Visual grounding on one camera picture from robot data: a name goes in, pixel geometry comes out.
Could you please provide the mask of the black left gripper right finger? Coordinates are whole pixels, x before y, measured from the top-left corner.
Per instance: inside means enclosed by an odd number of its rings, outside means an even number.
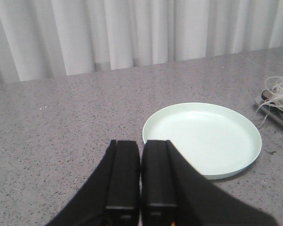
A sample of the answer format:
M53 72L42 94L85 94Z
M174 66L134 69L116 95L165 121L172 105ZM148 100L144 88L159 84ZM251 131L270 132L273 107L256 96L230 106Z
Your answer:
M171 141L147 141L141 162L144 226L276 226L198 173Z

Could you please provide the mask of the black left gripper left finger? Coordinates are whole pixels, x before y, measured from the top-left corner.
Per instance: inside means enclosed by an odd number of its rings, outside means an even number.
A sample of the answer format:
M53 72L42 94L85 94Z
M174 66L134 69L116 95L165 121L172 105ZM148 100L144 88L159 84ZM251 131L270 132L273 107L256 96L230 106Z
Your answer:
M135 141L112 140L97 168L49 226L136 226L140 155Z

